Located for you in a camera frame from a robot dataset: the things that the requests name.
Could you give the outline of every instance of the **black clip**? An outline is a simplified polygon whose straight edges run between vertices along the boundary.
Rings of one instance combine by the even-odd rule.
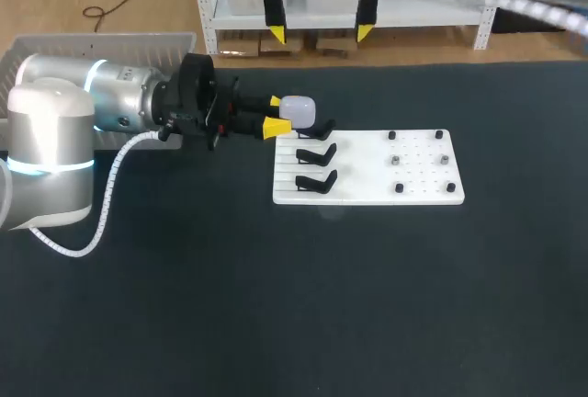
[[[304,140],[303,137],[300,137],[300,135],[304,135],[305,137],[308,137],[311,140],[321,140],[322,142],[324,142],[329,139],[329,137],[331,136],[331,132],[333,132],[335,126],[336,123],[334,122],[334,119],[330,119],[318,128],[316,126],[312,126],[308,129],[298,129],[298,138]]]
[[[326,195],[331,191],[337,180],[337,171],[333,170],[325,182],[317,181],[316,179],[308,178],[307,176],[297,176],[296,186],[299,191],[316,192]]]
[[[333,143],[324,155],[311,151],[306,151],[304,149],[298,149],[296,151],[296,158],[298,158],[299,164],[315,164],[319,165],[320,167],[326,167],[327,165],[329,165],[329,163],[331,162],[336,153],[337,144]]]

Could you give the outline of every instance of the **white shelf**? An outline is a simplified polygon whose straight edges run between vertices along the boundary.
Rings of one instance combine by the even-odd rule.
[[[227,0],[211,0],[215,29],[264,29],[264,16],[234,16]],[[479,25],[482,8],[469,8],[455,0],[379,0],[379,28]],[[304,0],[286,3],[288,29],[353,28],[355,14],[312,15]]]

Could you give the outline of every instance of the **wooden floor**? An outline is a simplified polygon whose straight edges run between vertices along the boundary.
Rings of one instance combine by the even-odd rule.
[[[0,50],[18,34],[91,32],[86,6],[109,9],[120,0],[0,0]],[[131,0],[106,17],[101,32],[200,31],[196,0]],[[473,51],[471,35],[453,28],[377,30],[348,59],[306,52],[298,58],[225,59],[225,67],[405,65],[448,62],[525,62],[585,59],[567,34],[494,35],[487,51]],[[198,51],[204,46],[198,43]]]

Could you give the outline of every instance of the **white pegboard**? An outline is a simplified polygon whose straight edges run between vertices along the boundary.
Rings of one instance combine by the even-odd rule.
[[[441,130],[335,130],[325,142],[291,133],[277,138],[274,168],[276,204],[411,206],[459,205],[465,193],[451,135]],[[324,154],[336,143],[337,153],[327,167],[300,164],[296,151]],[[398,157],[397,165],[392,163]],[[296,176],[320,181],[336,170],[337,181],[327,195],[299,191]],[[397,185],[402,184],[402,193]],[[455,191],[447,191],[449,184]]]

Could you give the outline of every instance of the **metal shelf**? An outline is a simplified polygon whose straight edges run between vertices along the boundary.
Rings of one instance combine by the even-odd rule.
[[[234,16],[227,0],[198,0],[202,34],[208,54],[218,54],[219,29],[265,29],[264,16]],[[288,0],[290,29],[352,28],[355,14],[311,14],[304,0]],[[455,0],[379,0],[380,28],[478,26],[475,50],[485,50],[492,32],[495,7],[467,7]]]
[[[264,29],[264,16],[235,16],[227,0],[212,0],[215,29]],[[482,8],[466,7],[456,0],[379,0],[378,28],[479,25]],[[305,0],[288,0],[289,29],[353,28],[355,14],[312,14]]]

